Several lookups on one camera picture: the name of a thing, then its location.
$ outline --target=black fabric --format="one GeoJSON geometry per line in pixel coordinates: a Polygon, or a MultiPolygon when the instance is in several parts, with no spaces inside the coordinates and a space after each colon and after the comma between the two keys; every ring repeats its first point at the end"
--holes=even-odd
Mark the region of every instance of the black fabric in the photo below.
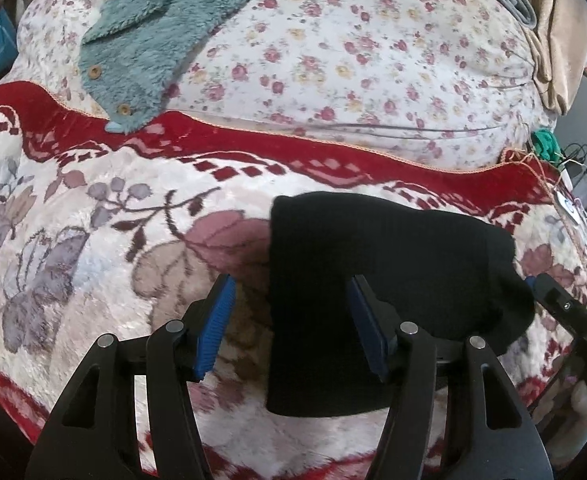
{"type": "Polygon", "coordinates": [[[482,335],[502,354],[533,320],[511,235],[478,219],[347,193],[278,197],[271,211],[273,347],[267,409],[336,416],[389,405],[345,300],[363,274],[382,301],[433,336],[482,335]]]}

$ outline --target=silver screw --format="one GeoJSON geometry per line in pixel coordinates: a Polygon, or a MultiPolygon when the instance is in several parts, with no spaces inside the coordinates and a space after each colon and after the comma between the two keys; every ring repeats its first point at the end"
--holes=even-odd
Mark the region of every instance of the silver screw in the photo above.
{"type": "Polygon", "coordinates": [[[166,324],[166,331],[171,333],[180,332],[184,328],[184,323],[179,319],[173,319],[166,324]]]}
{"type": "Polygon", "coordinates": [[[487,343],[485,343],[485,340],[481,338],[479,335],[472,335],[469,338],[469,342],[471,343],[471,346],[477,348],[478,350],[483,349],[487,345],[487,343]]]}
{"type": "Polygon", "coordinates": [[[115,341],[115,338],[111,334],[102,334],[97,339],[97,345],[100,348],[107,348],[113,344],[113,341],[115,341]]]}
{"type": "Polygon", "coordinates": [[[417,324],[415,324],[413,321],[404,321],[400,325],[400,330],[409,335],[417,334],[417,324]]]}

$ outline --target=teal fleece garment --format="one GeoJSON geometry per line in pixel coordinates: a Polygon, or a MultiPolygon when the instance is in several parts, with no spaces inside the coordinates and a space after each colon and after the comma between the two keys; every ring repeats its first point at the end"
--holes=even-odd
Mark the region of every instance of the teal fleece garment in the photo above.
{"type": "Polygon", "coordinates": [[[182,62],[248,1],[105,0],[82,39],[80,70],[86,91],[118,123],[113,131],[134,132],[157,117],[182,62]],[[101,74],[91,79],[95,65],[101,74]],[[118,113],[122,104],[130,115],[118,113]]]}

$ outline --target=wooden button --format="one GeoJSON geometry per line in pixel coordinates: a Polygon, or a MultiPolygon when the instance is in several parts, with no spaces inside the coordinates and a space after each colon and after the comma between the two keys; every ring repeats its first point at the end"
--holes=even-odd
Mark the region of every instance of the wooden button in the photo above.
{"type": "Polygon", "coordinates": [[[93,65],[89,67],[89,78],[98,79],[102,75],[102,67],[100,65],[93,65]]]}
{"type": "Polygon", "coordinates": [[[118,113],[120,115],[131,115],[131,107],[126,103],[122,103],[118,106],[118,113]]]}

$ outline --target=black folded cloth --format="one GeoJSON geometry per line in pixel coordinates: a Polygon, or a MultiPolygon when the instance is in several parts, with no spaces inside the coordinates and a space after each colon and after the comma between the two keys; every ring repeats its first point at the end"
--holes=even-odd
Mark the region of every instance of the black folded cloth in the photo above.
{"type": "Polygon", "coordinates": [[[401,319],[440,338],[479,334],[496,354],[533,321],[513,238],[478,219],[314,192],[276,198],[271,229],[270,412],[336,416],[389,405],[391,388],[369,371],[347,307],[354,274],[401,319]]]}

